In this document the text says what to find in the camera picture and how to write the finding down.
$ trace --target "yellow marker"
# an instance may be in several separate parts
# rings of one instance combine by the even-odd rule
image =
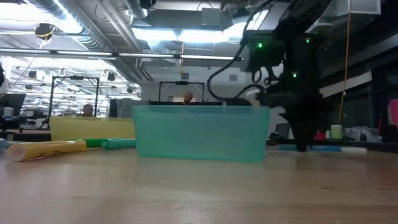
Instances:
[[[84,140],[17,143],[7,150],[7,158],[14,162],[42,157],[59,156],[86,150]]]

